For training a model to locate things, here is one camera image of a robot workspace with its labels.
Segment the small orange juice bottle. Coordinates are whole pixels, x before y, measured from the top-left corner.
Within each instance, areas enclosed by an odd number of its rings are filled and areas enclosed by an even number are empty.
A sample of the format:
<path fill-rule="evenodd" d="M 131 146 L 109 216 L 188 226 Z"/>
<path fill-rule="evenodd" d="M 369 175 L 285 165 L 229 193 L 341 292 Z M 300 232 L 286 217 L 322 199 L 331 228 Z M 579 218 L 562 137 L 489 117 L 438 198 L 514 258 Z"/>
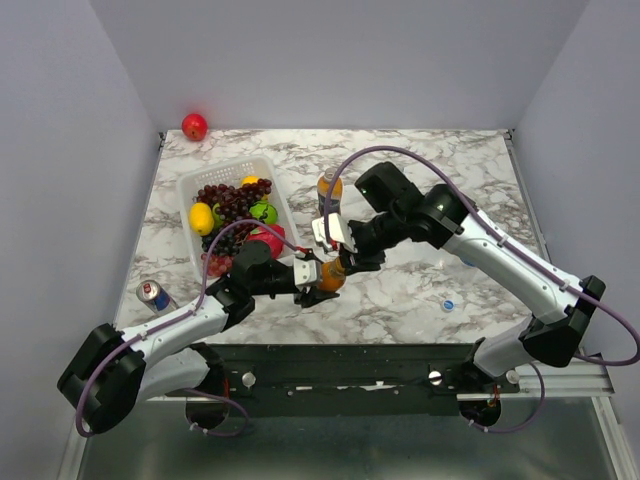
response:
<path fill-rule="evenodd" d="M 337 292 L 346 281 L 345 268 L 339 258 L 321 265 L 321 280 L 316 287 L 324 292 Z"/>

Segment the blue label water bottle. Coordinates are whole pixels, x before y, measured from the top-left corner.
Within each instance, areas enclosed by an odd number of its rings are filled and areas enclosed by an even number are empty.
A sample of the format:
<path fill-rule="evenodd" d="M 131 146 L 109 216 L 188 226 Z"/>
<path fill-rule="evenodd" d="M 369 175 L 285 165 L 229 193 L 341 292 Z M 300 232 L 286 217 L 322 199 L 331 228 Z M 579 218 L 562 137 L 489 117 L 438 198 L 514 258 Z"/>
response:
<path fill-rule="evenodd" d="M 476 268 L 476 265 L 473 262 L 469 261 L 468 259 L 466 259 L 464 257 L 460 257 L 460 260 L 461 260 L 461 262 L 463 264 L 465 264 L 465 265 L 467 265 L 467 266 L 469 266 L 471 268 Z"/>

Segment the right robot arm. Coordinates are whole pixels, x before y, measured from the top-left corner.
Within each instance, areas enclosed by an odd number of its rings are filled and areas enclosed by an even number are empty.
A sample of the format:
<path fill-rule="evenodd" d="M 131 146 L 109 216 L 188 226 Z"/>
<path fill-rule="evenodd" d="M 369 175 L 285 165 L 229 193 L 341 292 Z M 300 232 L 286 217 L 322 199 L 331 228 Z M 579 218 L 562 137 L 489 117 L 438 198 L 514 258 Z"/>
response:
<path fill-rule="evenodd" d="M 339 214 L 312 222 L 316 243 L 338 250 L 348 274 L 379 268 L 383 253 L 412 240 L 471 263 L 506 288 L 531 315 L 521 324 L 477 341 L 460 379 L 480 392 L 496 377 L 539 361 L 561 368 L 569 364 L 604 293 L 595 276 L 580 279 L 562 272 L 515 241 L 466 196 L 446 184 L 421 193 L 392 163 L 367 170 L 356 189 L 375 210 L 369 221 L 346 221 Z"/>

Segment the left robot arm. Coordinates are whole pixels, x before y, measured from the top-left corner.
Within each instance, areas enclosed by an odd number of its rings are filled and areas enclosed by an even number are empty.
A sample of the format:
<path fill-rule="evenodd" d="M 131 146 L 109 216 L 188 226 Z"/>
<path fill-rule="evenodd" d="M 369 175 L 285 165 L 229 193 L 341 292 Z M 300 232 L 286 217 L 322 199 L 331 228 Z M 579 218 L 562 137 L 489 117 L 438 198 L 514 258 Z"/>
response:
<path fill-rule="evenodd" d="M 214 393 L 222 372 L 193 344 L 241 323 L 260 295 L 292 295 L 302 308 L 335 298 L 321 287 L 325 277 L 308 249 L 285 265 L 273 258 L 266 243 L 250 241 L 229 272 L 205 285 L 189 304 L 129 329 L 95 327 L 57 382 L 75 409 L 77 432 L 84 438 L 104 433 L 148 397 L 183 389 Z"/>

